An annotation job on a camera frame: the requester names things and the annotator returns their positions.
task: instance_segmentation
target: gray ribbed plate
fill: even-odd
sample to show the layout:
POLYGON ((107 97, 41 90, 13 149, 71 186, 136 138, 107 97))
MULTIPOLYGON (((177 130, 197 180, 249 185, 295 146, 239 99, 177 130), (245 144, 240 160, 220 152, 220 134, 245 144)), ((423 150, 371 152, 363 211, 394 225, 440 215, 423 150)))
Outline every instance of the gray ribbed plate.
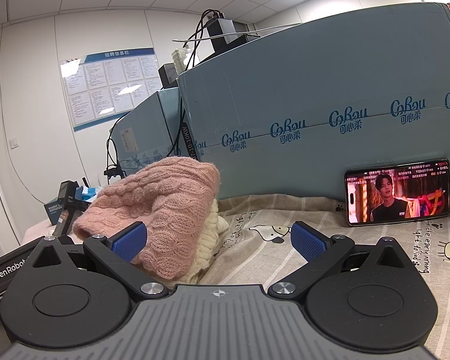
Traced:
POLYGON ((431 360, 417 347, 369 355, 336 345, 318 334, 298 305, 267 297, 262 286, 178 286, 164 299, 139 304, 114 335, 68 351, 14 344, 1 360, 431 360))

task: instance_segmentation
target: cartoon dog print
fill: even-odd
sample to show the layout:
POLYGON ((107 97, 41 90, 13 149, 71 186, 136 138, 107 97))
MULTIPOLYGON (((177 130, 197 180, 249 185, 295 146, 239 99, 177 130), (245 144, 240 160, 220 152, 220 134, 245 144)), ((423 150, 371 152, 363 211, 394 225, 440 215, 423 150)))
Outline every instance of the cartoon dog print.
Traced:
POLYGON ((290 229, 291 227, 287 226, 269 225, 257 225, 249 228, 249 230, 255 230, 259 233, 264 241, 272 241, 275 244, 281 244, 284 241, 283 237, 290 232, 290 229))

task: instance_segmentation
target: smartphone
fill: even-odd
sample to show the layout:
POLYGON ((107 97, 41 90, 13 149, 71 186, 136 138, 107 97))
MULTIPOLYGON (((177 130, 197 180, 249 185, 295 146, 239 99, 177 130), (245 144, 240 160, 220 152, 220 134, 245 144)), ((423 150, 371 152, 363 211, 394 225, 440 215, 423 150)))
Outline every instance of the smartphone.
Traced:
POLYGON ((450 213, 447 159, 345 173, 350 226, 442 218, 450 213))

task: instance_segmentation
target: triangular cutout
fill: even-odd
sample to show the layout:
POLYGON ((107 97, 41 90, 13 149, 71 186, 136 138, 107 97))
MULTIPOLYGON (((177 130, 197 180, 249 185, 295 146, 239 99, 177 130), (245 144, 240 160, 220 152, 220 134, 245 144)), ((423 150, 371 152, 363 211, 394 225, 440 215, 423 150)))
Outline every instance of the triangular cutout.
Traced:
POLYGON ((403 268, 404 265, 402 261, 399 259, 395 250, 391 246, 387 246, 383 248, 382 254, 380 255, 377 264, 380 266, 392 266, 395 268, 403 268))
POLYGON ((43 266, 57 266, 61 264, 59 255, 56 253, 53 246, 44 247, 40 256, 35 261, 34 268, 41 268, 43 266))

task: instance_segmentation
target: man on phone screen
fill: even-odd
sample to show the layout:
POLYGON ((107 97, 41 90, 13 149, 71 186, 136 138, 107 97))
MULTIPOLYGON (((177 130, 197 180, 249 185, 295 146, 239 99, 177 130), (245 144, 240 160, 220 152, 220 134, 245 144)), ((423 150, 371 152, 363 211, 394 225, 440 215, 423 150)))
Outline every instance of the man on phone screen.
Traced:
POLYGON ((396 222, 410 218, 410 209, 405 200, 396 199, 392 195, 394 184, 390 175, 378 175, 375 188, 382 197, 382 204, 372 210, 372 222, 396 222))

